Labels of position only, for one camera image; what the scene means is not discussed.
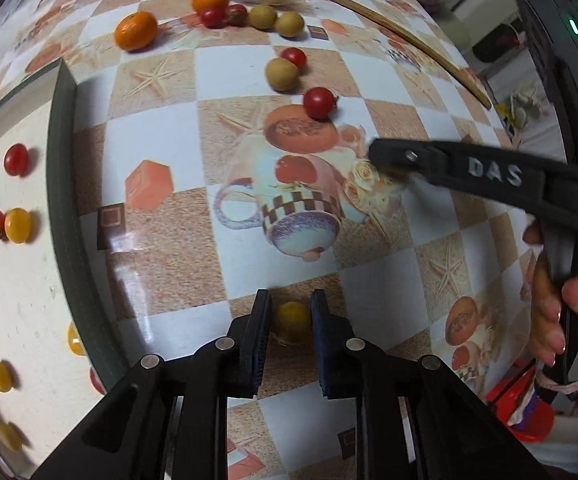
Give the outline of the bare right hand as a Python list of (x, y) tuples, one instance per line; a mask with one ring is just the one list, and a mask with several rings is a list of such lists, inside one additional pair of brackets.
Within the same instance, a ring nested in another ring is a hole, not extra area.
[(573, 342), (573, 325), (578, 321), (578, 275), (557, 285), (551, 278), (547, 253), (535, 265), (532, 281), (530, 346), (533, 356), (546, 366), (556, 364)]

